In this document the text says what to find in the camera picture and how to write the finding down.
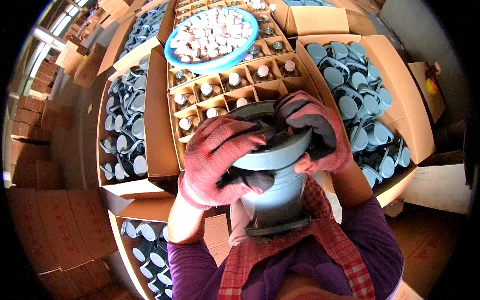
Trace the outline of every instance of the red knit glove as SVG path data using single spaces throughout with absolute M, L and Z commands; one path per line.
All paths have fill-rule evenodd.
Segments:
M 274 103 L 279 127 L 293 131 L 311 126 L 313 147 L 295 165 L 295 172 L 317 170 L 337 173 L 353 159 L 350 144 L 343 136 L 342 122 L 329 108 L 304 91 L 281 97 Z
M 207 210 L 231 204 L 251 191 L 261 194 L 268 190 L 274 180 L 266 173 L 225 173 L 237 159 L 265 145 L 272 136 L 270 128 L 242 121 L 237 115 L 207 119 L 187 144 L 185 171 L 178 180 L 180 194 L 191 206 Z

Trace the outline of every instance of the pink bottle cap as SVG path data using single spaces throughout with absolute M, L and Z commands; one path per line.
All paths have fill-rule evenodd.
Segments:
M 285 62 L 285 70 L 289 72 L 295 71 L 295 63 L 292 60 L 287 60 Z
M 183 130 L 188 130 L 192 126 L 192 120 L 187 119 L 187 118 L 180 119 L 179 126 Z
M 209 108 L 207 110 L 207 118 L 218 117 L 218 110 L 215 108 Z
M 187 101 L 187 96 L 182 95 L 182 94 L 176 94 L 175 97 L 173 97 L 173 101 L 182 105 L 182 104 L 185 103 L 185 101 Z
M 257 71 L 257 73 L 258 73 L 260 76 L 262 76 L 262 77 L 267 76 L 267 75 L 268 75 L 268 72 L 269 72 L 269 69 L 268 69 L 268 67 L 265 66 L 265 65 L 261 65 L 261 66 L 258 68 L 258 71 Z
M 200 86 L 200 91 L 202 91 L 202 94 L 208 95 L 209 93 L 212 92 L 212 86 L 209 85 L 208 83 L 204 83 Z
M 247 99 L 245 98 L 240 98 L 237 100 L 237 107 L 239 108 L 240 106 L 244 106 L 244 105 L 247 105 L 248 104 L 248 101 Z
M 228 83 L 231 85 L 237 85 L 240 82 L 240 76 L 233 72 L 228 76 Z
M 243 60 L 253 60 L 253 55 L 249 53 L 245 55 L 245 58 Z

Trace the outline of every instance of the plaid cloth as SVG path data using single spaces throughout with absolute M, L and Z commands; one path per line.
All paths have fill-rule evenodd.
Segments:
M 308 175 L 304 192 L 306 203 L 302 206 L 315 208 L 310 213 L 321 218 L 314 219 L 303 231 L 275 237 L 267 244 L 247 239 L 232 247 L 225 263 L 218 300 L 241 300 L 243 285 L 253 266 L 295 245 L 308 235 L 313 235 L 328 256 L 343 269 L 355 298 L 375 299 L 372 280 L 360 253 L 333 219 L 332 207 L 322 187 Z

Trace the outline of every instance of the floor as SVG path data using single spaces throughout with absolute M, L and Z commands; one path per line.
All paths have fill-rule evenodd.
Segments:
M 368 14 L 379 34 L 386 35 L 397 48 L 405 60 L 408 60 L 403 47 L 385 24 L 373 14 Z M 108 46 L 119 24 L 112 23 L 106 29 L 97 28 L 87 40 L 83 42 L 86 47 L 98 42 Z M 74 108 L 75 120 L 68 129 L 55 129 L 50 144 L 51 157 L 63 165 L 63 175 L 66 189 L 98 187 L 96 172 L 96 124 L 100 105 L 101 94 L 107 77 L 113 73 L 112 68 L 101 74 L 94 82 L 91 89 L 86 90 L 73 83 L 71 76 L 64 74 L 59 69 L 59 74 L 53 85 L 50 99 L 59 105 Z M 114 214 L 120 212 L 133 200 L 125 200 L 103 190 L 104 205 Z M 327 193 L 337 222 L 341 222 L 342 208 L 334 194 Z M 135 298 L 141 299 L 136 292 L 132 281 L 122 263 L 120 254 L 111 254 L 105 259 L 114 281 L 124 286 Z

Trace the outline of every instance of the glass bottle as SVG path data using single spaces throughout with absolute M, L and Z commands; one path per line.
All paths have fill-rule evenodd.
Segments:
M 179 126 L 183 133 L 183 136 L 190 135 L 197 130 L 198 127 L 198 117 L 196 115 L 192 115 L 183 119 L 180 119 Z
M 238 73 L 230 73 L 228 83 L 225 85 L 225 92 L 231 92 L 245 86 L 248 86 L 245 78 L 241 78 Z
M 273 28 L 267 27 L 267 28 L 264 28 L 264 29 L 260 32 L 260 36 L 261 36 L 262 38 L 269 38 L 269 37 L 272 37 L 272 36 L 276 36 L 276 34 L 273 32 Z
M 272 54 L 283 54 L 286 53 L 287 51 L 283 47 L 282 42 L 275 42 L 272 45 Z
M 227 110 L 224 108 L 209 108 L 206 114 L 207 114 L 207 118 L 213 118 L 213 117 L 226 115 Z
M 218 85 L 210 85 L 204 83 L 200 86 L 200 101 L 205 101 L 222 93 L 222 89 Z
M 285 64 L 280 68 L 280 73 L 283 78 L 286 77 L 299 77 L 299 71 L 295 68 L 295 62 L 287 60 Z
M 175 73 L 175 85 L 182 84 L 190 79 L 192 79 L 192 73 L 187 70 L 180 70 Z
M 256 84 L 275 80 L 275 76 L 270 72 L 267 66 L 261 65 L 258 71 L 253 75 L 253 82 Z
M 195 104 L 195 97 L 193 94 L 176 94 L 173 97 L 173 101 L 177 103 L 178 110 L 182 110 Z
M 264 17 L 260 16 L 260 17 L 257 17 L 257 22 L 258 22 L 259 25 L 262 25 L 262 24 L 267 23 L 267 19 L 265 19 Z
M 247 105 L 249 104 L 249 101 L 245 98 L 240 98 L 237 100 L 237 103 L 235 103 L 235 108 L 239 108 L 239 107 L 242 107 L 244 105 Z

